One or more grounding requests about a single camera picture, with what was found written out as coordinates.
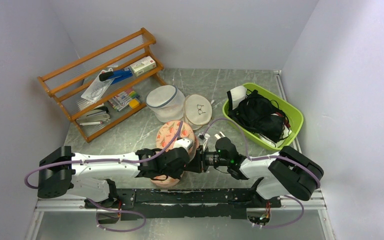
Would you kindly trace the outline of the pink floral mesh laundry bag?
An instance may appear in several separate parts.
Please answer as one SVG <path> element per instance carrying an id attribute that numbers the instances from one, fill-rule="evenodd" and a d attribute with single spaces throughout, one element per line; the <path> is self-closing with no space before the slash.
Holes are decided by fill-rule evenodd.
<path id="1" fill-rule="evenodd" d="M 174 137 L 175 133 L 178 131 L 180 126 L 180 120 L 172 120 L 165 123 L 159 130 L 156 136 L 156 147 L 158 149 L 163 149 L 169 141 Z M 192 147 L 188 150 L 190 161 L 195 157 L 196 150 L 199 146 L 199 142 L 192 127 L 183 123 L 180 131 L 180 138 L 187 138 L 191 140 Z M 171 188 L 177 185 L 181 180 L 172 178 L 166 175 L 160 175 L 156 177 L 156 180 L 151 180 L 151 182 L 160 188 Z"/>

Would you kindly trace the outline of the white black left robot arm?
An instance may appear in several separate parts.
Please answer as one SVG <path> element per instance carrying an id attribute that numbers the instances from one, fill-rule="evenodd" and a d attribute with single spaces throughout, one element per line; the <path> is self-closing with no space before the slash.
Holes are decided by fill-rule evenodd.
<path id="1" fill-rule="evenodd" d="M 87 155 L 62 146 L 39 162 L 37 196 L 51 199 L 69 194 L 112 208 L 119 200 L 112 179 L 155 179 L 163 175 L 179 179 L 189 161 L 184 147 L 165 152 L 142 149 L 121 155 Z"/>

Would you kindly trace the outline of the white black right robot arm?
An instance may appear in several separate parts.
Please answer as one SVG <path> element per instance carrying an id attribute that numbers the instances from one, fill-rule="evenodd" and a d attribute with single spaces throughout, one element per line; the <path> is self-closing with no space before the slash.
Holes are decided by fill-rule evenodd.
<path id="1" fill-rule="evenodd" d="M 321 166 L 290 146 L 272 155 L 249 158 L 240 154 L 227 137 L 215 142 L 215 151 L 199 147 L 185 170 L 203 173 L 208 167 L 226 167 L 227 174 L 236 180 L 256 178 L 249 197 L 255 207 L 262 207 L 269 199 L 283 195 L 308 201 L 320 188 L 325 174 Z"/>

